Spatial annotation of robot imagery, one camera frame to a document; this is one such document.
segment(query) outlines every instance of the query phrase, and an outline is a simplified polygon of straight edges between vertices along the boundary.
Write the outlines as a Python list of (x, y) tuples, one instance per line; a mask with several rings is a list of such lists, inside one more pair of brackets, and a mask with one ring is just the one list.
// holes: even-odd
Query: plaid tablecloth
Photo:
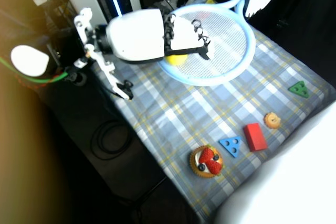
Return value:
[[(202, 222), (310, 113), (336, 99), (335, 89), (321, 77), (262, 33), (255, 34), (256, 54), (248, 69), (215, 87), (182, 84), (167, 76), (157, 63), (115, 61), (116, 75), (133, 82), (134, 99), (111, 99)], [(97, 66), (94, 71), (107, 85)], [(301, 80), (309, 90), (308, 99), (288, 91)], [(268, 112), (281, 117), (280, 129), (265, 127), (263, 118)], [(268, 149), (249, 151), (243, 133), (249, 123), (260, 124)], [(243, 137), (238, 158), (218, 143), (234, 136)], [(192, 150), (206, 144), (220, 151), (225, 164), (221, 175), (211, 179), (196, 176), (188, 163)]]

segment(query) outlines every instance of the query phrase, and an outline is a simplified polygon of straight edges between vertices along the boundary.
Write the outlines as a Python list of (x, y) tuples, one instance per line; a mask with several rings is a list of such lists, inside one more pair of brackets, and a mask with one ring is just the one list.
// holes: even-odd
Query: blueberry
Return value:
[(203, 164), (199, 164), (198, 165), (198, 169), (202, 172), (202, 171), (204, 171), (205, 170), (205, 165), (203, 165)]

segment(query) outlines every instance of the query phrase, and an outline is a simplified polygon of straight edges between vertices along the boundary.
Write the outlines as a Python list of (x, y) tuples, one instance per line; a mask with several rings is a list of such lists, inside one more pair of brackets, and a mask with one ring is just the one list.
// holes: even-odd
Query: yellow ball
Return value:
[(165, 61), (171, 65), (179, 66), (182, 65), (188, 58), (188, 55), (170, 55), (164, 57)]

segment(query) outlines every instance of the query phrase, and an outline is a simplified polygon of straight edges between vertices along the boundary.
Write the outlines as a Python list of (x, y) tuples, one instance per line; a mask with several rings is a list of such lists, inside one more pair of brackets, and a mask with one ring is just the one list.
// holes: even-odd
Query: green cable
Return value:
[(31, 78), (31, 77), (25, 76), (24, 74), (20, 73), (15, 68), (13, 68), (6, 60), (4, 60), (1, 57), (0, 57), (0, 62), (3, 65), (5, 65), (7, 68), (9, 68), (11, 71), (17, 73), (18, 75), (20, 75), (21, 77), (25, 78), (26, 80), (34, 82), (34, 83), (39, 83), (39, 84), (53, 83), (53, 82), (60, 81), (60, 80), (64, 79), (66, 76), (68, 76), (68, 73), (63, 72), (59, 76), (57, 76), (55, 78), (52, 78), (52, 79), (35, 79), (35, 78)]

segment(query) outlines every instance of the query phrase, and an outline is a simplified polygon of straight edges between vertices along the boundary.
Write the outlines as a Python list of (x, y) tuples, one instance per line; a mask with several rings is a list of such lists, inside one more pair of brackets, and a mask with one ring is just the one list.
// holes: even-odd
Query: green triangle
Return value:
[(297, 95), (301, 96), (301, 97), (304, 97), (304, 98), (309, 97), (307, 87), (306, 87), (304, 81), (299, 81), (294, 86), (290, 87), (288, 90), (290, 92), (294, 93), (294, 94), (297, 94)]

